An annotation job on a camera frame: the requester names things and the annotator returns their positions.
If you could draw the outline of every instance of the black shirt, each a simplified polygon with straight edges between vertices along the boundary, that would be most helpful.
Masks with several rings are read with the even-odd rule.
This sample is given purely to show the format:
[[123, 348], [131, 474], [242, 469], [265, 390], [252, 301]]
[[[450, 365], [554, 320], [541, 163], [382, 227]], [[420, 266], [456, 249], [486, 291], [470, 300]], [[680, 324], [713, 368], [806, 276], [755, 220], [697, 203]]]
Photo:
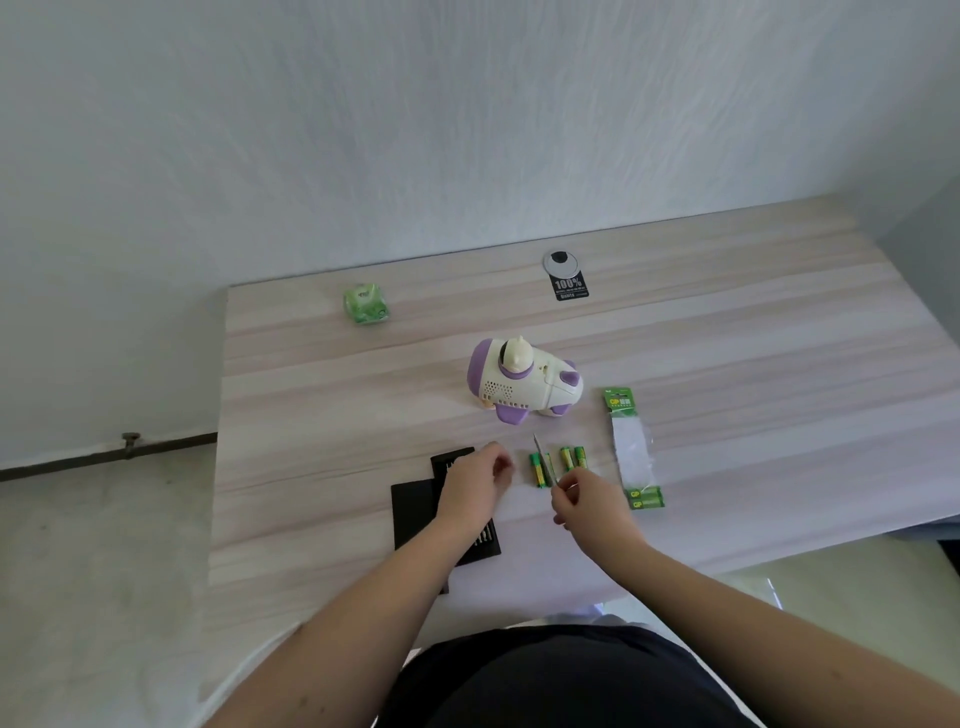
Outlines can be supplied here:
[[636, 626], [558, 624], [435, 644], [378, 728], [754, 726], [682, 647]]

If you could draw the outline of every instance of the purple and white toy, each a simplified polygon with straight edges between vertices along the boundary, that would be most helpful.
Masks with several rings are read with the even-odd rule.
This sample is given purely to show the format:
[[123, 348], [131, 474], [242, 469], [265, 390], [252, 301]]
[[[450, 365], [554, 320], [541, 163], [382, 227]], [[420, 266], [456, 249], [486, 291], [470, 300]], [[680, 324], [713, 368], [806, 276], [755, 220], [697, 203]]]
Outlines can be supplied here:
[[583, 378], [572, 361], [532, 347], [522, 336], [477, 344], [467, 369], [467, 385], [508, 425], [519, 425], [530, 410], [561, 417], [584, 391]]

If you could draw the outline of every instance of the hand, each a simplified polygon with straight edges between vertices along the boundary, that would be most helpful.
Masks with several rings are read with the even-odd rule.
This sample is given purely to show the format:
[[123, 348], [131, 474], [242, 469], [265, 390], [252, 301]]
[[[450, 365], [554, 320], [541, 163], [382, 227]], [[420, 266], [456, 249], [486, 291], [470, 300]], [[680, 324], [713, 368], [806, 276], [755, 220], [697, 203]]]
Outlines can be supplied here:
[[446, 472], [437, 522], [463, 529], [473, 541], [514, 478], [514, 461], [499, 443], [458, 457]]
[[625, 545], [646, 541], [631, 516], [623, 490], [584, 468], [574, 468], [551, 491], [553, 522], [573, 534], [577, 546], [594, 562]]

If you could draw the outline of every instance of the desk surface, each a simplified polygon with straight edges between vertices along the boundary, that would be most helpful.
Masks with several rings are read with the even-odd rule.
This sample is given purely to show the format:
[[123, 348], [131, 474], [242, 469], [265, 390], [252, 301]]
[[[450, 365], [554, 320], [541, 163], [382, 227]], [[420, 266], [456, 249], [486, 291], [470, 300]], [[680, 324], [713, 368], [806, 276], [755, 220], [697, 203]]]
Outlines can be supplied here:
[[[960, 512], [960, 351], [831, 199], [563, 238], [589, 297], [558, 302], [558, 239], [230, 289], [204, 645], [207, 687], [393, 549], [390, 486], [430, 456], [531, 434], [616, 479], [600, 390], [634, 388], [667, 507], [650, 541], [717, 572]], [[389, 322], [343, 291], [379, 283]], [[564, 418], [479, 407], [481, 339], [522, 333], [586, 384]], [[503, 555], [456, 569], [420, 643], [620, 594], [520, 467]]]

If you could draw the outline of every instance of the floor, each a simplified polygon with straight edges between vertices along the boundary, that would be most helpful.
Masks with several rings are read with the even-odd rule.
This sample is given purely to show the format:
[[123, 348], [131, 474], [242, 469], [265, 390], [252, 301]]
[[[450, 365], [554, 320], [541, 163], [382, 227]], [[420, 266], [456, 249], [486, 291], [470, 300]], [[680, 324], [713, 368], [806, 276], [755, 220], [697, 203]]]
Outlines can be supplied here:
[[[194, 707], [214, 447], [0, 485], [0, 715], [179, 728]], [[934, 544], [867, 539], [725, 574], [960, 692], [960, 579]], [[606, 605], [652, 618], [635, 599]]]

